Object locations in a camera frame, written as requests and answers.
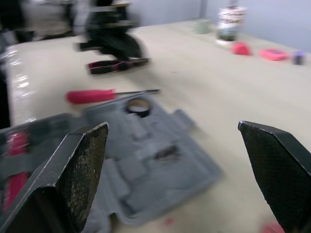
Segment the roll of tape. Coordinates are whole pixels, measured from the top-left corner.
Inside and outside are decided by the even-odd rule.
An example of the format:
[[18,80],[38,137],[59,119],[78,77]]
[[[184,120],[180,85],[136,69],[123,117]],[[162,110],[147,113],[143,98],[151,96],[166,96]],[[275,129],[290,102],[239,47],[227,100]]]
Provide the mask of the roll of tape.
[[132,99],[126,104],[126,111],[128,113],[135,113],[141,118],[147,117],[152,109],[152,104],[146,99]]

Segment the pink handle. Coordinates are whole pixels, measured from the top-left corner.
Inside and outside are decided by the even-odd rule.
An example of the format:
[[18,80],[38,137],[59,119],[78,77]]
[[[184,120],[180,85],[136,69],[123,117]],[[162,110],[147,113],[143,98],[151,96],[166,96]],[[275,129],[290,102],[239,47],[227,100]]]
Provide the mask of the pink handle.
[[[16,156],[26,152],[26,133],[15,133],[10,135],[8,144],[9,144],[9,156]],[[23,188],[25,183],[28,180],[28,173],[22,172],[18,175],[11,176],[9,181],[5,186],[5,196],[4,196],[4,210],[6,210],[15,199],[17,194]]]
[[69,91],[66,95],[70,103],[95,103],[113,100],[115,92],[111,90]]

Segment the tool case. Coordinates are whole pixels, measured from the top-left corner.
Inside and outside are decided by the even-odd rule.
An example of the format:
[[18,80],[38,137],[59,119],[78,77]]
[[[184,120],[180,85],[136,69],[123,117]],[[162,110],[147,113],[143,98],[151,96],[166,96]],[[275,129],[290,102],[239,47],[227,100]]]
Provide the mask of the tool case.
[[[126,111],[135,99],[150,103],[147,116]],[[1,130],[0,199],[10,176],[31,174],[66,134],[104,121],[109,124],[106,155],[84,233],[110,232],[111,214],[126,224],[145,223],[205,190],[221,175],[188,135],[194,122],[182,110],[167,114],[141,93],[86,108],[80,117],[61,114]],[[20,132],[27,135],[26,153],[12,159],[8,138]]]

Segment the red object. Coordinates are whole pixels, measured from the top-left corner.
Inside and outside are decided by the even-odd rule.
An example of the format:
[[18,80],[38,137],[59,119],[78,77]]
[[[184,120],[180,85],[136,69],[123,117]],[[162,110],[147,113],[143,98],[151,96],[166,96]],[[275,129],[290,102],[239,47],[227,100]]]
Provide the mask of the red object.
[[259,55],[272,61],[281,61],[288,58],[288,54],[277,49],[267,49],[259,52]]
[[261,233],[285,233],[285,232],[278,223],[274,222],[265,226],[262,229]]
[[94,103],[115,98],[115,91],[111,90],[89,90],[89,91],[70,91],[66,95],[70,103]]
[[[26,133],[15,133],[10,135],[9,144],[9,156],[16,156],[24,154],[26,152]],[[18,175],[11,176],[5,186],[4,193],[4,210],[6,210],[20,192],[22,187],[28,180],[28,173],[22,172]]]
[[175,222],[174,218],[168,217],[167,219],[165,219],[164,225],[169,227],[169,226],[173,225],[174,222]]
[[238,55],[252,55],[252,52],[247,44],[238,42],[232,47],[232,53]]

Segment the wooden table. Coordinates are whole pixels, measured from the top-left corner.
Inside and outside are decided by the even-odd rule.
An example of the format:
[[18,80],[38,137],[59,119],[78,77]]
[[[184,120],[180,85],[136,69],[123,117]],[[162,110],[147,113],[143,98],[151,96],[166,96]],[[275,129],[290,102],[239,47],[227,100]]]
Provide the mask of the wooden table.
[[[136,91],[160,88],[154,96],[171,112],[181,108],[197,123],[193,138],[224,171],[220,182],[165,216],[141,227],[113,225],[116,233],[258,233],[274,220],[254,179],[246,149],[237,129],[240,120],[271,125],[291,132],[311,150],[311,66],[291,61],[272,62],[258,51],[291,48],[243,35],[254,56],[233,55],[215,45],[215,34],[193,33],[194,22],[142,27],[133,34],[145,45],[151,64],[127,72],[91,77],[85,65],[103,60],[93,51],[77,52],[80,38],[20,44],[31,102],[11,99],[13,122],[60,113],[79,114],[85,107],[64,100],[70,90]],[[10,93],[20,89],[11,66]],[[172,224],[166,218],[172,217]]]

